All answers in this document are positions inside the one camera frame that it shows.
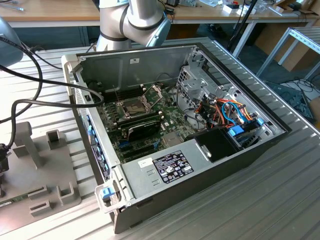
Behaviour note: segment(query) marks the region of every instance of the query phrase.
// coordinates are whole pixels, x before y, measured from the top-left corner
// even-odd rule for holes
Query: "blue cable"
[[[233,103],[233,102],[228,102],[228,103],[229,103],[229,104],[232,104],[232,105],[235,107],[235,109],[237,110],[239,116],[241,117],[241,119],[242,119],[244,122],[249,122],[248,119],[242,114],[242,112],[240,112],[240,109],[238,108],[238,106],[237,106],[235,103]]]
[[[227,120],[229,120],[230,122],[232,122],[235,126],[237,125],[236,124],[236,122],[235,121],[233,121],[232,119],[230,119],[230,118],[228,118],[227,117],[227,115],[226,115],[226,113],[225,113],[225,104],[227,104],[228,102],[226,102],[226,103],[224,103],[223,105],[222,105],[222,114],[223,114],[223,116],[224,116],[224,118],[225,119],[227,119]]]
[[[226,114],[225,114],[225,104],[229,104],[229,105],[234,106],[234,108],[235,108],[236,111],[238,112],[240,118],[241,118],[244,122],[248,122],[248,120],[246,119],[246,117],[243,116],[243,114],[240,112],[238,106],[237,106],[236,104],[234,104],[233,102],[230,102],[230,101],[225,102],[225,103],[222,105],[222,113],[223,113],[224,118],[226,118],[227,120],[229,120],[229,121],[231,121],[232,123],[234,123],[235,126],[237,125],[237,124],[235,123],[235,121],[227,118],[227,116],[226,116]]]

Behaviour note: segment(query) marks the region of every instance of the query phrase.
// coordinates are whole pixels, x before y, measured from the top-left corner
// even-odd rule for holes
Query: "power supply label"
[[[153,164],[165,184],[194,171],[181,150],[157,158],[153,160]]]

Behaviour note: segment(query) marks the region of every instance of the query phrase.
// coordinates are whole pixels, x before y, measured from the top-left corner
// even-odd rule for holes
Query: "blue connector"
[[[242,129],[241,126],[237,125],[237,126],[233,126],[229,128],[229,133],[231,134],[231,136],[236,136],[238,134],[242,134],[244,132],[244,130]]]
[[[91,133],[92,133],[92,126],[89,125],[89,127],[88,127],[88,135],[91,135]]]
[[[258,122],[258,124],[260,124],[260,126],[265,123],[261,118],[258,118],[256,121]]]
[[[100,196],[104,200],[106,198],[109,198],[110,196],[112,196],[115,193],[116,192],[115,192],[114,188],[111,186],[108,186],[108,187],[101,189]]]

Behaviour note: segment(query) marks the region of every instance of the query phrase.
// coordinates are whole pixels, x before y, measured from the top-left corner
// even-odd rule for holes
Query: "aluminum extrusion table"
[[[320,54],[320,27],[289,27],[283,36],[280,38],[279,42],[275,45],[274,49],[267,57],[259,71],[256,75],[259,77],[262,72],[268,67],[271,61],[277,55],[279,49],[287,42],[289,37],[292,36],[295,38],[292,45],[288,48],[285,54],[282,56],[280,61],[278,62],[279,65],[282,65],[292,50],[296,47],[298,42],[303,43],[310,49],[314,50],[318,54]],[[304,77],[304,79],[309,79],[311,75],[320,67],[320,61],[313,67],[313,69]]]
[[[68,146],[78,178],[82,202],[73,208],[34,222],[1,239],[104,239],[104,240],[247,240],[317,239],[320,234],[320,133],[294,109],[275,95],[261,80],[229,52],[207,37],[166,41],[165,45],[200,42],[238,76],[262,101],[292,128],[286,139],[268,150],[251,166],[212,187],[174,205],[161,214],[121,234],[113,233],[108,214],[99,211],[93,196],[96,181],[80,139],[74,116],[68,109],[34,106],[22,116],[35,134],[58,128],[67,134]],[[60,57],[84,52],[86,48],[41,53],[60,66]],[[61,71],[39,62],[44,78],[63,81]],[[26,57],[13,66],[36,75]],[[212,72],[220,79],[221,73]],[[12,97],[31,97],[37,85],[0,72],[3,86]],[[66,89],[46,85],[42,100],[67,102]],[[1,142],[9,133],[1,128]]]

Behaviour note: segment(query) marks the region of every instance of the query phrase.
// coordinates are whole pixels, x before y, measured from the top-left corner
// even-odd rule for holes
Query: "floor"
[[[224,47],[227,47],[228,41],[233,32],[234,24],[221,24],[220,26],[223,32],[219,31],[219,36],[213,36],[212,32],[209,30],[209,25],[201,24],[197,31],[197,37],[209,37],[212,40],[217,40]],[[255,45],[245,45],[239,55],[240,61],[245,64],[246,67],[248,67],[253,73],[256,73],[259,70],[267,57],[268,55]],[[276,61],[272,61],[260,78],[264,81],[280,84],[294,80],[295,77],[303,79],[311,69],[312,67],[309,67],[304,70],[289,72],[284,67],[278,65]],[[320,77],[318,79],[317,78],[314,79],[314,83],[318,86],[320,85]]]

